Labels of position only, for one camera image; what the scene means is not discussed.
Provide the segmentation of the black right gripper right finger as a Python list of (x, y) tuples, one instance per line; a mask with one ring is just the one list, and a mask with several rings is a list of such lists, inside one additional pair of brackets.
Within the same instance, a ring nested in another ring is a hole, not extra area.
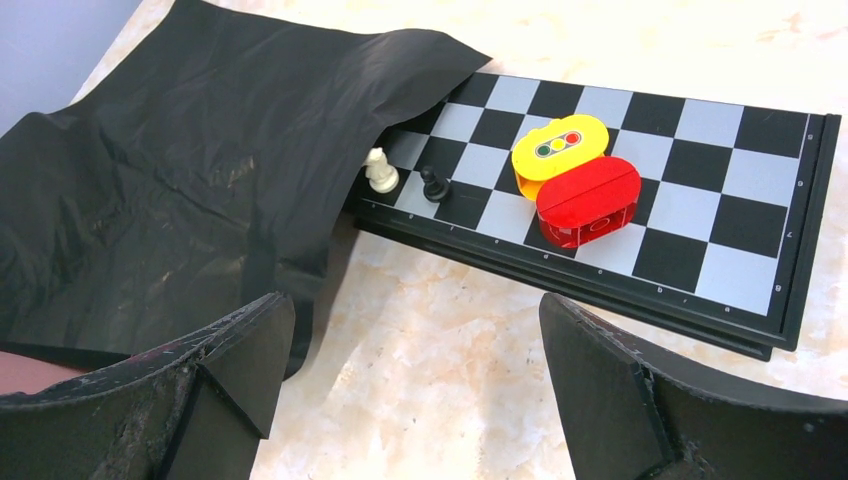
[(708, 367), (545, 294), (544, 352), (579, 479), (843, 479), (847, 404)]

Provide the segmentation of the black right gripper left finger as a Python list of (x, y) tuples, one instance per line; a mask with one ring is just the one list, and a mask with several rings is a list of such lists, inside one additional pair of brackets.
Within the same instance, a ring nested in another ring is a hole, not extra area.
[(208, 326), (1, 399), (5, 479), (246, 479), (271, 430), (296, 314), (265, 295)]

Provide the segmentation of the black wrapping sheet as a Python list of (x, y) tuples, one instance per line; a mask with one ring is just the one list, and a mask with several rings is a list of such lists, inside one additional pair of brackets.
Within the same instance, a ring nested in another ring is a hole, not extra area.
[(297, 372), (368, 152), (487, 62), (435, 30), (176, 2), (83, 99), (2, 137), (2, 340), (136, 354), (282, 291)]

